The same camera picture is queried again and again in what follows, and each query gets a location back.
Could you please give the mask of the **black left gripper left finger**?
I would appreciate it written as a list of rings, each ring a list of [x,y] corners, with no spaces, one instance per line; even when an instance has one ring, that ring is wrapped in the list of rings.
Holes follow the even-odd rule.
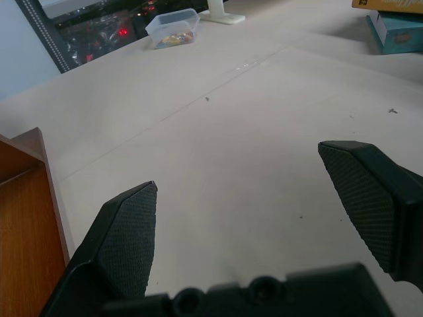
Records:
[[[143,297],[155,253],[156,205],[153,181],[107,201],[41,316],[99,316],[109,302]]]

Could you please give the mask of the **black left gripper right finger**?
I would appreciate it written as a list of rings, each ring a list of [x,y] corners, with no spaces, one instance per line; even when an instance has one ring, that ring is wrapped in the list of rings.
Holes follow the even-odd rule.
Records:
[[[422,288],[422,177],[375,145],[323,141],[318,153],[342,205],[381,269]]]

